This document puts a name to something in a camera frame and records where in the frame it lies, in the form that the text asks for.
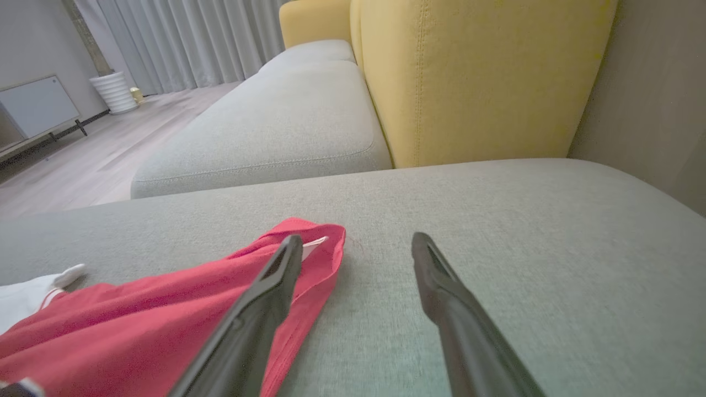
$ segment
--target gray sofa cushion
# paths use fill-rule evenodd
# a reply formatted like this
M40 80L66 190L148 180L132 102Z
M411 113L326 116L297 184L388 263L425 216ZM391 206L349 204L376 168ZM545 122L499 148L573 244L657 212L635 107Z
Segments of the gray sofa cushion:
M132 200L0 223L0 280L76 263L124 283L289 216L347 230L279 396L449 396L410 242L429 233L548 396L706 395L706 220L611 168L504 160Z
M132 197L391 168L356 64L302 64L258 74L149 158Z
M348 61L355 64L351 45L345 40L320 40L295 45L264 64L258 73L281 72L302 64L326 61Z

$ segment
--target curtain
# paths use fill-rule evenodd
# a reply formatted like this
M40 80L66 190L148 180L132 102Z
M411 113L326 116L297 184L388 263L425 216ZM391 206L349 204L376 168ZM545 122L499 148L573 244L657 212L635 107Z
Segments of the curtain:
M161 94L243 81L284 50L287 0L98 0L137 86Z
M128 83L128 87L134 87L136 84L132 78L130 69L128 69L125 58L123 58L123 54L120 52L120 48L113 38L113 33L110 31L108 22L105 20L103 12L98 6L98 1L74 0L74 3L76 3L83 20L88 26L88 30L90 30L93 35L96 44L98 44L100 51L103 53L110 67L115 71L125 73L125 80Z

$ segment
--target yellow backrest cushion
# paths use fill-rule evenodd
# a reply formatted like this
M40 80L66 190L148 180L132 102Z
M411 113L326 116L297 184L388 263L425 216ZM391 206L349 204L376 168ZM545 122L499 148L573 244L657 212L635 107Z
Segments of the yellow backrest cushion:
M360 36L360 0L351 0L350 6L350 26L351 26L351 46L358 67L363 70L363 43Z
M616 0L354 1L396 167L566 156Z
M280 7L285 48L317 40L350 42L350 0L296 0Z

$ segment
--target white flower pot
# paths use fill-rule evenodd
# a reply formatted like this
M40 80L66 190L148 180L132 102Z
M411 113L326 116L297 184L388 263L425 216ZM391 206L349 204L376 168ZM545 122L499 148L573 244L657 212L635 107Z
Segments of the white flower pot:
M119 71L108 76L94 77L88 80L108 105L111 114L121 114L137 109L138 104L130 94L123 72Z

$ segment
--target fabric upholstery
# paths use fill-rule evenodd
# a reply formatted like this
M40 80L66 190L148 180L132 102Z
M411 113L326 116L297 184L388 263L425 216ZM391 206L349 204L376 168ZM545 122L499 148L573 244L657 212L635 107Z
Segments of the fabric upholstery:
M565 157L616 0L360 0L396 167Z
M199 191L0 223L0 280L86 263L124 283L245 247L289 216L338 223L333 294L280 396L449 396L419 302L424 231L548 396L706 394L706 220L611 168L532 159Z
M351 46L353 47L353 52L355 54L356 62L361 70L363 67L363 43L361 43L360 35L360 0L351 0Z
M295 45L272 58L258 73L280 73L314 62L349 61L355 63L353 51L344 40L319 40Z
M316 40L351 41L350 0L297 0L280 7L285 48Z
M255 75L149 158L132 197L391 167L358 67L349 61Z

